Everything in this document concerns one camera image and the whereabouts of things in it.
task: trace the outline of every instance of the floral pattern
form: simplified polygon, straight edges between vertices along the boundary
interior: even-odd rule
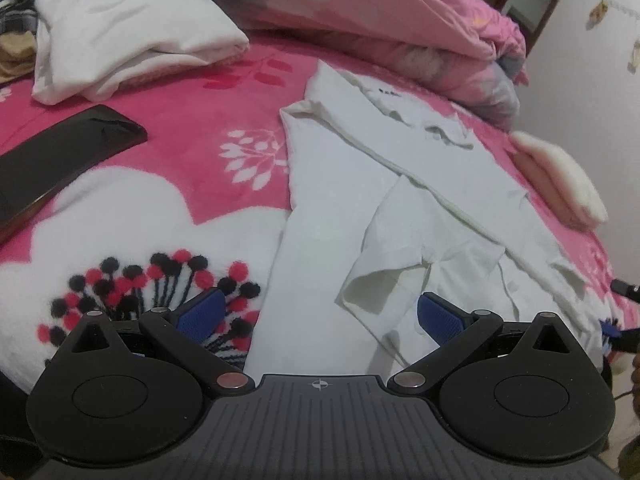
[[[279,74],[292,73],[293,67],[274,55],[261,59],[240,59],[228,66],[215,66],[206,73],[203,88],[226,90],[238,86],[242,81],[252,78],[268,86],[286,87],[286,80]]]
[[[234,142],[220,146],[222,158],[231,158],[225,171],[233,172],[233,184],[250,182],[258,191],[271,180],[274,171],[289,173],[287,153],[283,142],[278,142],[275,132],[265,129],[233,130],[226,134]]]
[[[38,325],[36,337],[58,348],[90,310],[100,310],[112,321],[137,320],[155,306],[175,310],[188,297],[215,286],[226,297],[226,315],[203,345],[242,368],[259,314],[252,309],[251,300],[261,292],[260,285],[248,277],[249,267],[238,260],[230,264],[225,276],[216,279],[208,258],[186,249],[155,253],[145,266],[123,266],[109,256],[99,266],[69,278],[66,293],[49,305],[50,322]]]

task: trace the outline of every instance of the blue gripper pad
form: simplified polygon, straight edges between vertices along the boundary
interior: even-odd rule
[[[205,291],[176,309],[179,318],[174,326],[193,342],[202,344],[225,319],[225,313],[222,291]]]
[[[617,338],[622,336],[622,332],[612,325],[610,321],[600,320],[600,327],[602,329],[602,335]]]
[[[418,298],[418,323],[439,345],[453,339],[472,323],[472,317],[433,292]]]

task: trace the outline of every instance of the crosshair mark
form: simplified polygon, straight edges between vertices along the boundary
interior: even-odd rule
[[[309,383],[309,386],[313,386],[316,390],[320,391],[332,385],[325,381],[323,378],[318,377],[315,381]]]

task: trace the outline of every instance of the plaid fabric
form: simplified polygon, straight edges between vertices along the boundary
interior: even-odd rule
[[[0,34],[5,32],[36,33],[38,14],[35,0],[0,0]]]

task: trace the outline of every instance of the red and black dot pattern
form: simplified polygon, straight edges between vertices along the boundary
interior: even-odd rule
[[[90,310],[101,310],[114,321],[135,320],[155,306],[174,310],[200,290],[216,286],[226,296],[226,317],[204,345],[242,368],[258,319],[251,300],[261,292],[260,285],[248,278],[247,264],[236,261],[216,280],[209,260],[186,249],[152,254],[146,266],[123,266],[109,256],[99,266],[69,278],[68,291],[49,305],[52,323],[39,325],[36,337],[43,344],[59,347]]]

